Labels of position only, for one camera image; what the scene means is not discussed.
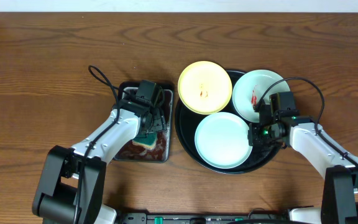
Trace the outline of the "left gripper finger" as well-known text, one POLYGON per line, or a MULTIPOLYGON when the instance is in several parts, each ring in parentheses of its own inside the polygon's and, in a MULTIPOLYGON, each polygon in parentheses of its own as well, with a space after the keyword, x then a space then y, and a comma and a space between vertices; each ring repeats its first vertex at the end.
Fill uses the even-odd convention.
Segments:
POLYGON ((164 112, 161 108, 154 108, 151 110, 152 112, 152 127, 150 128, 150 131, 152 133, 157 133, 161 131, 165 131, 167 129, 164 112))
POLYGON ((170 90, 164 90, 165 101, 162 105, 165 122, 168 123, 170 120, 170 90))

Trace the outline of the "green yellow sponge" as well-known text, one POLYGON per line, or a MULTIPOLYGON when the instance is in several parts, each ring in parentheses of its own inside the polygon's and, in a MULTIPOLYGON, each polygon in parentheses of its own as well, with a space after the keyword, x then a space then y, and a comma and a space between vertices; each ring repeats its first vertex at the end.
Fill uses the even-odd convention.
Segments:
POLYGON ((133 145, 153 149, 157 143, 157 133, 141 134, 132 140, 133 145))

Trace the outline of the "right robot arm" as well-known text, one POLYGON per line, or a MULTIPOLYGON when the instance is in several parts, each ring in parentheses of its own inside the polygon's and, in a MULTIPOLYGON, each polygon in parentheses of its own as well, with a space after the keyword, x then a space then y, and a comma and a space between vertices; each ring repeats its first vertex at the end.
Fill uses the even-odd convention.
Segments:
POLYGON ((250 124, 252 146, 284 144, 305 157, 324 179, 321 208, 295 208, 292 222, 358 223, 358 157, 332 139, 294 103, 259 103, 259 122, 250 124))

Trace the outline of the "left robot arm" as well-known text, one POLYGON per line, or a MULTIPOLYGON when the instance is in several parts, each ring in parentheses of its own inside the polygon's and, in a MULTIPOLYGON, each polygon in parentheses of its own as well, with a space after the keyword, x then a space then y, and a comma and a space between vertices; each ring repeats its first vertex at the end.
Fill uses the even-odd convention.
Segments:
POLYGON ((32 212, 55 223, 114 223, 117 212, 103 205, 106 167, 139 134, 169 131, 162 105, 166 90, 142 90, 113 106, 109 118, 70 148, 53 147, 45 160, 32 212))

